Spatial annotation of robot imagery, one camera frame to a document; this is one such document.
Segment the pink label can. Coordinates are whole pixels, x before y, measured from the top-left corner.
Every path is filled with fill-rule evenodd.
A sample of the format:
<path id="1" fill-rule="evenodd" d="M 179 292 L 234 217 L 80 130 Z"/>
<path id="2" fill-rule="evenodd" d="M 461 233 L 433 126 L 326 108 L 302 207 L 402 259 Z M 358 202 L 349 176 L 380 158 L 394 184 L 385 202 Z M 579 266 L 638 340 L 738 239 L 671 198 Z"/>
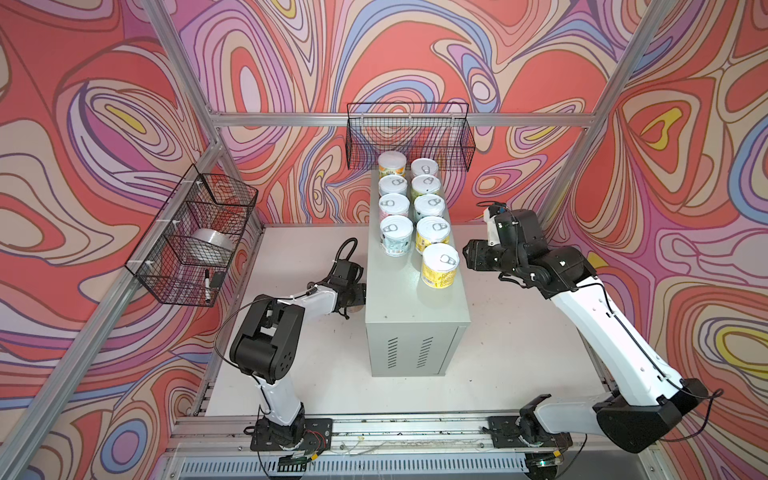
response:
<path id="1" fill-rule="evenodd" d="M 438 163 L 431 158 L 418 158 L 410 164 L 411 174 L 413 177 L 421 175 L 437 176 L 439 173 Z"/>

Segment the brown label can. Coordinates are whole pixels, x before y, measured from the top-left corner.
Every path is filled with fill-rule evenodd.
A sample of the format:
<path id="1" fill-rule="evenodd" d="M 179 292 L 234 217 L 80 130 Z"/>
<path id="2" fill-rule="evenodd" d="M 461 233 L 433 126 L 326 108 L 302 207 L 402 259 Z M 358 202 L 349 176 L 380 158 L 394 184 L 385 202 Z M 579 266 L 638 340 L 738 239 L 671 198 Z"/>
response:
<path id="1" fill-rule="evenodd" d="M 378 191 L 380 196 L 387 194 L 406 195 L 408 181 L 403 176 L 397 174 L 386 175 L 379 179 Z"/>

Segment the green label can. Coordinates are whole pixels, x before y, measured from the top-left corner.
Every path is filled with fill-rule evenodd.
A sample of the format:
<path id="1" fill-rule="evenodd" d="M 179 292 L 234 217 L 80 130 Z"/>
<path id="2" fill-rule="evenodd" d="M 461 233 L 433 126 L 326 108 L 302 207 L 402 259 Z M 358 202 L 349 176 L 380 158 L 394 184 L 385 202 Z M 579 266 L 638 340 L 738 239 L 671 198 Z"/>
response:
<path id="1" fill-rule="evenodd" d="M 381 178 L 388 175 L 403 176 L 407 166 L 407 157 L 399 151 L 384 151 L 377 158 L 377 167 Z"/>

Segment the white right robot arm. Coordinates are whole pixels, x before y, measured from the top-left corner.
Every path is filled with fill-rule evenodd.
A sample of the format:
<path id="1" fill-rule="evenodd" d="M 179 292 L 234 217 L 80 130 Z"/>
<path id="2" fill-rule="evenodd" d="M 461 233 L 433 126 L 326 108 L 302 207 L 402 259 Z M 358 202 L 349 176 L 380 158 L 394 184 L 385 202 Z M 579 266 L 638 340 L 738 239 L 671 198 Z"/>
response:
<path id="1" fill-rule="evenodd" d="M 626 452 L 640 453 L 708 399 L 699 379 L 682 377 L 637 332 L 578 249 L 473 239 L 462 253 L 471 270 L 496 271 L 502 281 L 537 289 L 576 326 L 615 382 L 613 390 L 593 397 L 536 397 L 520 411 L 523 441 L 602 435 Z"/>

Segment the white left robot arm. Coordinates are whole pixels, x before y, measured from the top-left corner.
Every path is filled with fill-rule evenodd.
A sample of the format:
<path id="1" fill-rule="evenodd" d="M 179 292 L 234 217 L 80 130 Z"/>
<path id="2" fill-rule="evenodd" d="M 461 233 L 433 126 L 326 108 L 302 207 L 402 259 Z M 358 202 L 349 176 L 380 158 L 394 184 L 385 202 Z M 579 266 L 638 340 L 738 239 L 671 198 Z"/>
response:
<path id="1" fill-rule="evenodd" d="M 267 411 L 244 433 L 251 449 L 305 451 L 313 455 L 331 445 L 333 421 L 307 421 L 304 404 L 295 393 L 289 371 L 296 359 L 303 323 L 332 313 L 347 317 L 347 309 L 366 304 L 366 285 L 333 287 L 312 284 L 297 296 L 259 295 L 234 335 L 229 361 L 255 379 Z"/>

